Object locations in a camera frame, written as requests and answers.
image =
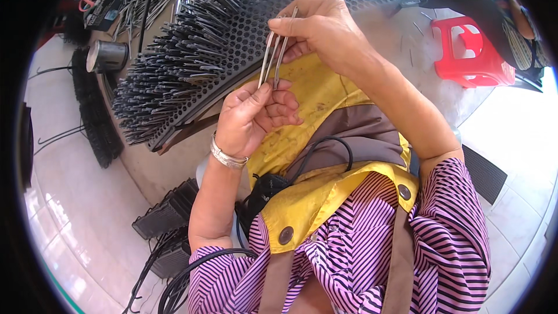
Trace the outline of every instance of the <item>brown apron strap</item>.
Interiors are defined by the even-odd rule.
[[[414,250],[407,212],[397,205],[394,241],[381,314],[408,314],[414,282]]]
[[[294,250],[269,256],[258,313],[280,314],[283,311],[294,257]]]
[[[280,314],[289,289],[294,251],[271,254],[263,283],[260,314]],[[381,314],[408,314],[414,280],[414,250],[411,226],[407,212],[397,206],[394,223],[394,240],[387,277],[386,295]]]

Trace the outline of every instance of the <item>plastic stool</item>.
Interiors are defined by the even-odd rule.
[[[471,32],[465,25],[472,25],[480,33]],[[443,56],[434,62],[436,74],[442,79],[453,80],[464,88],[477,86],[513,85],[516,70],[510,66],[496,51],[485,34],[478,28],[472,18],[454,17],[445,20],[433,20],[432,27],[441,31]],[[464,32],[459,37],[465,42],[465,48],[475,52],[474,58],[455,58],[451,28],[461,27]]]

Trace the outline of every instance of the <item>silver bangle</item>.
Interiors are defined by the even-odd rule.
[[[230,167],[231,169],[242,169],[244,165],[248,162],[248,157],[238,159],[227,156],[223,151],[217,146],[215,143],[215,134],[217,131],[213,132],[212,140],[211,140],[211,152],[215,159],[219,160],[219,162],[226,167]]]

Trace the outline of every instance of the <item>left hand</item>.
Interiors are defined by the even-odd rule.
[[[281,79],[273,91],[272,82],[268,80],[258,89],[258,81],[251,81],[225,98],[215,135],[223,153],[239,159],[249,157],[273,128],[303,123],[295,94],[287,91],[292,83]]]

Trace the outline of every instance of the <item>snap button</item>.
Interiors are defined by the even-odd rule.
[[[286,245],[292,239],[292,235],[295,230],[291,226],[283,228],[281,234],[279,234],[279,244]]]
[[[399,195],[401,198],[404,200],[409,200],[411,198],[411,191],[406,185],[398,185],[397,188],[399,189]]]

